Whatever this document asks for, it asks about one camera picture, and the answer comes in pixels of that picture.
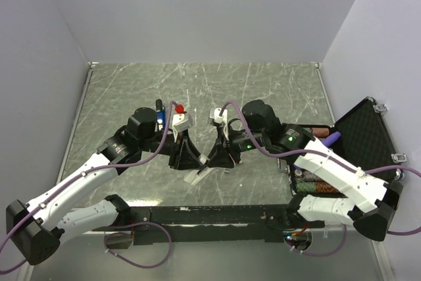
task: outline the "cable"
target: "cable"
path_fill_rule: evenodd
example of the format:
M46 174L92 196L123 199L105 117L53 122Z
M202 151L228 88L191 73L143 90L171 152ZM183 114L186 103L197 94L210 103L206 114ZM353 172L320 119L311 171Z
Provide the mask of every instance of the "cable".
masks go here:
M310 256L310 257L329 257L332 255L335 255L336 253L338 253L343 246L345 245L346 241L347 241L347 235L348 235L348 230L347 230L347 226L343 225L343 237L342 237L342 242L339 244L339 246L336 247L336 249L329 251L328 253L311 253L308 251L300 251L298 249L295 249L294 247L289 247L288 243L286 243L288 245L288 247L290 248L290 250L296 252L296 253L300 253L304 256Z
M169 105L169 110L168 110L168 119L166 121L165 124L165 129L164 129L164 134L162 135L162 140L159 143L159 146L157 148L157 150L148 158L145 158L141 161L138 161L136 163L131 163L131 164L121 164L121 165L104 165L104 166L98 166L95 168L91 168L89 170L86 170L85 173L86 174L90 174L91 172L95 172L98 170L103 170L103 169L107 169L107 168L130 168L130 167L136 167L136 166L140 166L143 165L145 163L148 163L149 161L151 161L152 159L154 159L159 152L161 151L161 149L164 147L165 144L165 139L168 135L168 129L170 126L170 120L171 120L171 112L172 112L172 106L178 106L178 104L174 101L170 102ZM69 180L68 182L66 182L63 186L61 186L56 192L54 192L53 194L51 194L44 202L43 204L47 205L48 203L50 203L54 198L56 198L56 196L58 196L60 193L62 193L66 188L68 188L71 184L73 184L75 181L79 180L80 178L82 178L82 173L76 175L75 177L73 177L71 180ZM20 220L12 229L11 231L6 235L5 240L1 243L0 245L0 254L3 251L6 243L12 238L13 234L31 217L33 217L36 213L39 212L39 210L41 210L41 206L37 206L32 212L28 213L22 220ZM22 266L24 263L26 262L26 260L21 261L19 264L17 264L16 266L7 269L7 270L0 270L0 276L4 275L4 274L8 274L11 273L12 271L15 271L17 268L19 268L20 266Z
M235 121L240 121L239 118L232 118L229 122L228 122L228 128L232 129L231 125L235 122ZM244 132L245 130L235 130L236 132Z
M227 101L225 102L225 104L222 106L221 111L220 111L220 116L222 116L222 114L224 113L224 110L226 109L226 107L228 105L232 105L235 109L235 111L238 114L238 117L241 121L241 123L243 124L243 127L245 129L245 132L247 133L247 135L249 136L251 142L253 143L253 145L263 154L266 155L267 157L272 157L272 158L284 158L284 157L288 157L291 155L297 155L297 154L304 154L304 153L310 153L310 154L315 154L315 155L319 155L319 156L323 156L323 157L328 157L327 154L322 153L320 151L314 151L312 149L296 149L294 151L287 151L285 153L280 153L280 154L271 154L269 153L264 147L260 146L259 143L257 142L257 140L255 139L255 137L253 136L253 133L250 131L249 126L247 125L247 121L245 120L245 117L243 115L243 113L241 112L238 104L235 101ZM355 173L356 170L354 170L353 168L343 164L341 161L337 160L334 157L328 157L331 161L337 163L339 166L345 168L346 170L348 170L349 172ZM375 168L375 169L370 169L367 170L366 173L367 174L375 174L378 172L383 172L383 171L387 171L387 170L396 170L396 169L401 169L401 170L407 170L415 175L417 175L418 177L421 178L421 172L408 167L408 166L401 166L401 165L391 165L391 166L384 166L384 167L380 167L380 168ZM388 231L388 234L391 235L396 235L396 236L409 236L409 235L414 235L421 232L421 226L416 228L415 230L410 230L408 232L393 232L393 231Z
M110 253L111 255L114 255L115 257L117 257L117 258L119 258L119 259L121 259L123 261L126 261L127 263L129 263L132 266L135 266L137 268L150 269L150 268L155 268L157 266L162 265L168 259L168 257L170 256L171 249L172 249L171 235L170 235L170 233L168 233L168 230L166 230L163 226L161 226L159 224L156 224L156 223L152 223L152 222L140 222L140 223L125 225L125 226L110 226L110 227L111 228L116 228L116 229L123 229L123 228L133 228L133 227L140 226L140 225L152 225L152 226L155 226L155 227L159 228L160 230L162 230L165 233L166 237L168 238L168 251L166 252L165 257L161 261L159 261L158 263L155 263L154 265L141 265L141 264L135 263L135 262L133 262L133 261L131 261L131 260L129 260L129 259L127 259L127 258L125 258L125 257L123 257L123 256L121 256L121 255L119 255L117 253L115 253L115 252L113 252L111 249L109 249L107 247L107 240L111 236L130 236L130 234L123 233L123 232L113 233L113 234L110 234L110 235L107 235L107 236L104 237L105 252L106 253Z
M303 234L303 232L305 232L309 228L310 228L310 223L308 222L307 224L305 224L304 228L300 232L292 233L291 235L292 236L300 236L300 235Z

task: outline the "blue marker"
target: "blue marker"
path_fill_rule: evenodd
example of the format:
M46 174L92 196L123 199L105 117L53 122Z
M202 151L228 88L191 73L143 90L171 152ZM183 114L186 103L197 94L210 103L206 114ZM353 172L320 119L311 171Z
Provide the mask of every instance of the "blue marker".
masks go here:
M158 124L158 131L161 131L165 128L165 106L162 104L161 99L157 99L155 101L155 109L157 111L157 124Z

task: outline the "white wall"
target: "white wall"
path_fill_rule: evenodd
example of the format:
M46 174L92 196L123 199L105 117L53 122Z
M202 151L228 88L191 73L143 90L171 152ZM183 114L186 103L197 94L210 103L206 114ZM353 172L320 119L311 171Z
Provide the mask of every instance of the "white wall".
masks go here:
M5 209L55 184L87 65L52 0L0 0L0 240ZM0 270L22 256L12 244ZM16 274L0 276L14 280Z
M354 0L56 0L87 60L321 61Z
M397 150L421 170L421 0L356 0L324 59L322 76L339 118L363 97L385 103ZM407 173L393 230L421 225L421 179ZM389 236L398 280L420 280L421 234Z

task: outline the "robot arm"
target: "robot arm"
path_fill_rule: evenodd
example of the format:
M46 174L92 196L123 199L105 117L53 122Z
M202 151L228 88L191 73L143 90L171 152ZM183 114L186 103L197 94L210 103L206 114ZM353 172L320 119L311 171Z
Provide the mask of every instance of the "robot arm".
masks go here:
M226 115L219 116L216 109L211 122L218 130L218 139L209 155L208 165L233 168L240 162L244 151L255 149L249 135L244 131L232 130ZM289 204L289 210L311 222L322 220L326 224L353 225L362 235L376 241L383 241L397 209L403 186L397 181L386 182L366 174L361 168L328 149L319 139L296 124L281 124L271 106L261 100L254 100L242 108L253 137L261 147L275 157L297 149L317 151L286 157L290 165L303 168L317 175L345 197L314 197L296 195Z
M161 115L150 108L139 108L127 125L118 129L65 180L26 204L15 200L7 207L8 233L24 217L34 213L11 238L31 265L46 260L61 243L89 230L110 226L130 212L117 195L91 207L70 210L93 190L123 173L127 169L124 164L140 161L142 151L157 150L163 136L162 110L159 112ZM184 110L180 112L174 115L174 134L167 135L160 154L170 157L171 168L200 170L205 167L206 159L189 140L188 128L193 126L190 115ZM113 166L92 171L105 165Z

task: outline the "metal clamp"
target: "metal clamp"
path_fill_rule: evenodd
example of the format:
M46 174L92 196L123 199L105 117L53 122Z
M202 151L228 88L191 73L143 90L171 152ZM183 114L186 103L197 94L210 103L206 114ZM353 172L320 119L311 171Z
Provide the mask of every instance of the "metal clamp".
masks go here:
M391 156L392 156L392 161L395 164L406 163L408 161L407 154L396 153L396 154L391 154Z
M384 115L387 112L386 105L373 105L374 112L380 113L381 115Z
M89 69L94 69L95 66L97 66L98 62L88 62L89 64Z
M278 169L280 170L280 172L285 172L289 174L288 163L284 159L278 158Z

